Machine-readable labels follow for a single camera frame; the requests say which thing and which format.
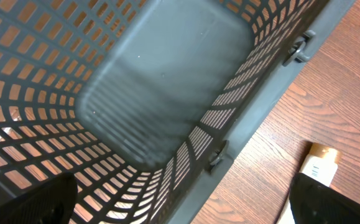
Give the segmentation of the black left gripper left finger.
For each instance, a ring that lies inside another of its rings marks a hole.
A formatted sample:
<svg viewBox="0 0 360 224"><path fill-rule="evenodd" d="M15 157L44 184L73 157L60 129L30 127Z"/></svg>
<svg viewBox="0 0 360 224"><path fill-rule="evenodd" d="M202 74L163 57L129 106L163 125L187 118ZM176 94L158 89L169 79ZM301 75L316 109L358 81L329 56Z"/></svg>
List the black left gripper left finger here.
<svg viewBox="0 0 360 224"><path fill-rule="evenodd" d="M68 223L77 198L72 173L62 173L0 204L0 223Z"/></svg>

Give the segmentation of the white tube gold cap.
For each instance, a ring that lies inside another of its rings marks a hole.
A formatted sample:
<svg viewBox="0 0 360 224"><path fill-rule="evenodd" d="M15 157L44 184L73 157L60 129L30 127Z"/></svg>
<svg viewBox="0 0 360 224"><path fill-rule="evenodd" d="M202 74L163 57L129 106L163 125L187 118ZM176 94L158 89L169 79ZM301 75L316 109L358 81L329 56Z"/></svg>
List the white tube gold cap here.
<svg viewBox="0 0 360 224"><path fill-rule="evenodd" d="M314 142L311 145L298 174L305 174L329 187L338 170L341 156L341 151L331 146ZM290 194L288 194L276 224L295 224L291 211Z"/></svg>

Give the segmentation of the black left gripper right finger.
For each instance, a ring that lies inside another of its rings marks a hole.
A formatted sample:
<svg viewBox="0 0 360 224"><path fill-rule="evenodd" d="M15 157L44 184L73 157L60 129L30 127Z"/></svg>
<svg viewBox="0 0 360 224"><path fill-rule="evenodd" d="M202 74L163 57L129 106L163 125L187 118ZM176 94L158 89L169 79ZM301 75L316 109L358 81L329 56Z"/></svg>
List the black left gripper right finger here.
<svg viewBox="0 0 360 224"><path fill-rule="evenodd" d="M289 201L296 224L360 224L360 204L303 173L293 177Z"/></svg>

